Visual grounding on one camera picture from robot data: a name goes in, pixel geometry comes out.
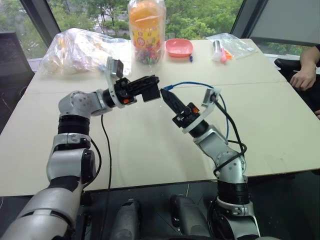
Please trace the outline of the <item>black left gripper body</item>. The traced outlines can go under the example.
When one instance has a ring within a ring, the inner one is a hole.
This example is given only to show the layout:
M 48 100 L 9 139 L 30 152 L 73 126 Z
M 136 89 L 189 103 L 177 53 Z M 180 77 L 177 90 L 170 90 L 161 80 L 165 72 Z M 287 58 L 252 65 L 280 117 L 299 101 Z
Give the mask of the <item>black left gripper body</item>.
M 115 82 L 114 90 L 121 104 L 133 104 L 137 102 L 136 96 L 141 94 L 142 81 L 140 79 L 129 81 L 121 78 Z

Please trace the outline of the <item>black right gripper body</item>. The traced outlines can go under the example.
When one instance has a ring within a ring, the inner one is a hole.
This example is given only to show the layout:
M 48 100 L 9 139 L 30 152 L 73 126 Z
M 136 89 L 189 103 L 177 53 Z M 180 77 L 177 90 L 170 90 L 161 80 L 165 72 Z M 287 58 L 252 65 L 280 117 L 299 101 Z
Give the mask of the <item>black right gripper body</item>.
M 172 121 L 179 128 L 183 129 L 187 128 L 200 116 L 200 110 L 192 102 L 188 105 L 179 103 L 173 108 L 173 111 L 176 113 L 176 116 Z

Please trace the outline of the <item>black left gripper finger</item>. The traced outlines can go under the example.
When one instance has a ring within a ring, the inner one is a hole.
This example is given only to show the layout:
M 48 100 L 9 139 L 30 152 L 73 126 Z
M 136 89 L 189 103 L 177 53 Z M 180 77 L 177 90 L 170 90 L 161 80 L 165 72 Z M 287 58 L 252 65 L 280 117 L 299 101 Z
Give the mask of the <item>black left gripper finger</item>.
M 148 86 L 157 85 L 159 82 L 160 82 L 159 77 L 153 74 L 153 75 L 144 76 L 135 81 L 132 81 L 130 85 L 133 87 L 148 87 Z
M 158 93 L 159 92 L 158 83 L 147 82 L 147 81 L 135 83 L 133 86 L 133 92 L 135 94 L 144 94 L 147 92 Z

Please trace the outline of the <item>person's bare hand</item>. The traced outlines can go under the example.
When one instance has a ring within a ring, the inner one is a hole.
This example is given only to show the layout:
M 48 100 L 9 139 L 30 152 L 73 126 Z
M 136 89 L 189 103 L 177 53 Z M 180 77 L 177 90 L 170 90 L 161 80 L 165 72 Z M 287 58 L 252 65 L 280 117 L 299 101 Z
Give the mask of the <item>person's bare hand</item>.
M 316 72 L 315 71 L 307 71 L 300 70 L 296 74 L 294 74 L 290 80 L 290 84 L 292 87 L 305 91 L 311 88 L 316 82 Z

